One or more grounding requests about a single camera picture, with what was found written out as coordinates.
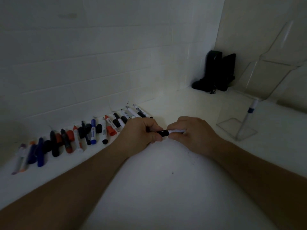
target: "forearm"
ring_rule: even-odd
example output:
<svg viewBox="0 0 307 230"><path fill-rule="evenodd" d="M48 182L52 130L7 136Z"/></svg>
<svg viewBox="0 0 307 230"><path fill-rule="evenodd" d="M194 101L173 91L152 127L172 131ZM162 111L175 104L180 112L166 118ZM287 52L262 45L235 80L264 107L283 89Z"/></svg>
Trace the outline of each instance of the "forearm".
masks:
<svg viewBox="0 0 307 230"><path fill-rule="evenodd" d="M126 157L112 145L0 211L0 229L76 229Z"/></svg>
<svg viewBox="0 0 307 230"><path fill-rule="evenodd" d="M222 141L213 159L280 229L307 229L307 180Z"/></svg>

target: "person's right arm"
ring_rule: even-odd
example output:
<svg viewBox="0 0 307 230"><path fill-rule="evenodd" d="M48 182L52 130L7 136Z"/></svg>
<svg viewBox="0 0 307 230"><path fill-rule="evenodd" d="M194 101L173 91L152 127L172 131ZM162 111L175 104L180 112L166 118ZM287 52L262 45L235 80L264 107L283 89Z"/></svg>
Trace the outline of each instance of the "person's right arm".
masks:
<svg viewBox="0 0 307 230"><path fill-rule="evenodd" d="M179 117L172 129L185 129L169 138L219 163L280 229L307 229L306 178L222 139L200 118Z"/></svg>

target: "person's left hand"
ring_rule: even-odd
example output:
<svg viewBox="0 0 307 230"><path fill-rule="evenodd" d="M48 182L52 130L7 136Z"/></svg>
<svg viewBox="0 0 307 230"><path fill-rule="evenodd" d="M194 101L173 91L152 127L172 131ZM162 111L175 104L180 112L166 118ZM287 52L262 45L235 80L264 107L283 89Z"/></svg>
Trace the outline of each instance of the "person's left hand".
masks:
<svg viewBox="0 0 307 230"><path fill-rule="evenodd" d="M156 133L162 130L152 118L129 119L110 147L128 158L144 150L148 144L162 141L162 136Z"/></svg>

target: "person's right hand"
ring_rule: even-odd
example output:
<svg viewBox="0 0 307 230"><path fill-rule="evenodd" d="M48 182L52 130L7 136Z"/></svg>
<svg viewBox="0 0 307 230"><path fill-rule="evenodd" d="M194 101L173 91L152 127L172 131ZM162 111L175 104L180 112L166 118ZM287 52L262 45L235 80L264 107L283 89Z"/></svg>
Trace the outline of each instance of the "person's right hand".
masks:
<svg viewBox="0 0 307 230"><path fill-rule="evenodd" d="M167 130L186 130L184 134L173 132L169 134L174 139L192 152L211 156L217 146L223 143L224 139L219 137L210 125L200 118L182 116L177 122L167 126Z"/></svg>

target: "black bag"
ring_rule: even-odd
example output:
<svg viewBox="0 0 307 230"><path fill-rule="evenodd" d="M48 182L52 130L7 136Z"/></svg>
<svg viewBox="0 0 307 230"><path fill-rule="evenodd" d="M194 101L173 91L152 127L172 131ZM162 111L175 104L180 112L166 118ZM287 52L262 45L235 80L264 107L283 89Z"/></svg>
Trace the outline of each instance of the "black bag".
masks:
<svg viewBox="0 0 307 230"><path fill-rule="evenodd" d="M234 80L236 54L222 58L220 51L210 51L206 57L205 75L199 81L192 84L192 88L199 89L210 94L215 90L226 91Z"/></svg>

